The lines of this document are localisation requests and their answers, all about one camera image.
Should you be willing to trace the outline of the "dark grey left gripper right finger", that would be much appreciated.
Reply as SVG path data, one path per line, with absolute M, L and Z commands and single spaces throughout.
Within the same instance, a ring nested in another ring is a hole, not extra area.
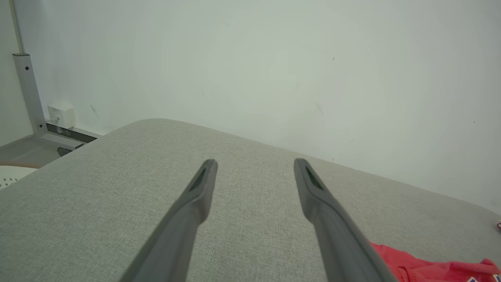
M 356 223 L 303 158 L 294 161 L 299 201 L 312 223 L 329 282 L 395 282 Z

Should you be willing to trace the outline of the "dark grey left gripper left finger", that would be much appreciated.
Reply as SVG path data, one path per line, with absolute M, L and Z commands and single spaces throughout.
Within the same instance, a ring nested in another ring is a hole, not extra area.
M 122 275 L 122 282 L 186 280 L 197 230 L 211 210 L 217 172 L 215 159 L 202 163 Z

